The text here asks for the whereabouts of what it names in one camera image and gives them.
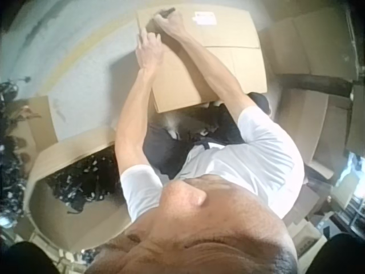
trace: hand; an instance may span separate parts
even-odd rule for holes
[[[154,20],[163,31],[175,39],[186,34],[183,16],[178,11],[173,11],[167,18],[163,18],[161,14],[157,13]]]
[[[147,33],[142,29],[136,49],[138,64],[141,69],[154,73],[163,61],[163,48],[160,34]]]

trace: short sleeve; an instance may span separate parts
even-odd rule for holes
[[[238,128],[246,143],[268,139],[287,139],[287,133],[268,115],[256,106],[242,111],[238,118]]]
[[[159,206],[163,186],[151,166],[139,164],[130,167],[122,173],[120,182],[132,222],[149,209]]]

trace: open cardboard box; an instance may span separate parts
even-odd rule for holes
[[[30,172],[25,192],[25,213],[37,232],[57,248],[70,252],[103,244],[130,223],[127,206],[120,194],[85,205],[82,213],[68,214],[69,208],[39,181],[78,160],[92,155],[115,140],[110,128],[97,128],[66,139],[42,151]]]
[[[347,164],[346,136],[351,100],[317,91],[283,91],[278,123],[297,145],[303,162],[326,179]]]
[[[173,7],[182,14],[187,32],[222,61],[245,93],[267,92],[260,43],[247,11],[194,4]],[[169,8],[159,6],[137,12],[139,26],[160,33],[164,44],[164,63],[152,86],[157,112],[218,99],[188,53],[151,20],[156,12]]]

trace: yellow line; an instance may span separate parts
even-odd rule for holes
[[[86,52],[94,48],[105,37],[126,25],[134,19],[134,14],[125,15],[123,18],[116,19],[106,24],[96,32],[91,34],[81,43],[79,43],[62,61],[57,65],[56,69],[51,73],[49,78],[37,92],[37,96],[47,95],[57,84],[60,78],[79,60]]]

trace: man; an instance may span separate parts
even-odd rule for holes
[[[236,78],[184,29],[174,11],[155,22],[181,43],[225,103],[243,144],[192,148],[163,187],[143,144],[161,37],[142,30],[140,71],[117,125],[115,152],[132,225],[104,245],[88,273],[296,273],[283,218],[301,189],[301,156],[287,133],[242,91]]]

